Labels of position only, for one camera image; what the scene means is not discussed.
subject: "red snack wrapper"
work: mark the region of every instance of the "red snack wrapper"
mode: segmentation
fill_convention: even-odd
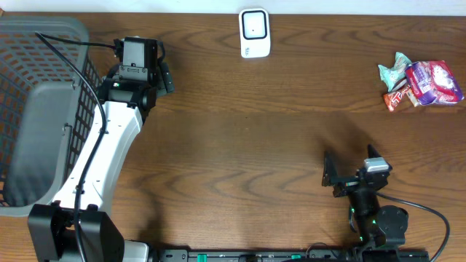
[[[388,94],[384,95],[384,101],[385,104],[388,107],[388,110],[390,112],[393,112],[395,110],[395,107],[398,106],[398,104],[401,102],[401,99],[403,96],[410,90],[409,85],[405,85],[403,88],[400,90],[394,91],[394,92],[389,92]]]

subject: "gray plastic basket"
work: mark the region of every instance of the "gray plastic basket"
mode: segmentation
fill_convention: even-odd
[[[95,101],[79,77],[34,35],[89,41],[67,17],[0,18],[0,215],[28,215],[50,203],[73,169]],[[50,41],[94,87],[86,46]]]

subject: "white wall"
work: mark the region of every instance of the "white wall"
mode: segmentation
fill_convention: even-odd
[[[466,15],[466,0],[0,0],[5,11]]]

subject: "basket mesh side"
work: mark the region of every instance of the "basket mesh side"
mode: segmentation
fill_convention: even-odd
[[[4,201],[4,185],[20,131],[27,91],[31,89],[24,82],[22,87],[16,82],[0,74],[0,206],[8,206]]]
[[[94,64],[92,63],[89,55],[84,64],[84,76],[96,88],[100,84],[100,78],[97,74]],[[81,93],[79,94],[78,109],[76,110],[76,118],[73,125],[73,134],[70,142],[66,172],[67,176],[70,175],[74,165],[78,159],[81,149],[86,142],[87,135],[89,135],[94,117],[94,108],[96,101],[91,95],[89,89],[84,83],[81,85]]]
[[[44,33],[63,39],[80,40],[79,35],[72,32]],[[50,43],[72,63],[76,63],[79,57],[78,46],[59,41]],[[94,87],[100,84],[97,71],[88,56],[83,73]],[[4,201],[4,184],[28,93],[39,82],[72,82],[73,76],[72,69],[56,57],[33,31],[1,32],[0,28],[0,206],[8,206]],[[80,92],[66,175],[71,172],[87,138],[95,106],[95,101],[84,85]]]

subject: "candy wrapper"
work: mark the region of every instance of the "candy wrapper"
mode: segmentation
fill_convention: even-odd
[[[465,98],[445,61],[415,62],[406,69],[406,78],[423,106],[451,105]]]
[[[395,54],[395,65],[388,69],[383,65],[379,65],[380,79],[385,82],[388,87],[388,92],[396,91],[401,88],[405,82],[405,69],[411,65],[411,61],[404,54],[397,52]]]
[[[395,107],[397,107],[398,104],[401,102],[401,98],[403,98],[403,96],[410,91],[411,88],[409,87],[409,85],[405,85],[400,90],[385,94],[384,101],[388,107],[388,110],[390,110],[390,112],[393,112],[395,110]]]
[[[414,107],[420,106],[421,103],[419,102],[419,100],[417,100],[416,96],[413,93],[413,90],[411,89],[409,84],[407,84],[407,86],[409,87],[409,90],[408,90],[408,92],[406,92],[406,96],[409,98],[411,103],[413,103]]]

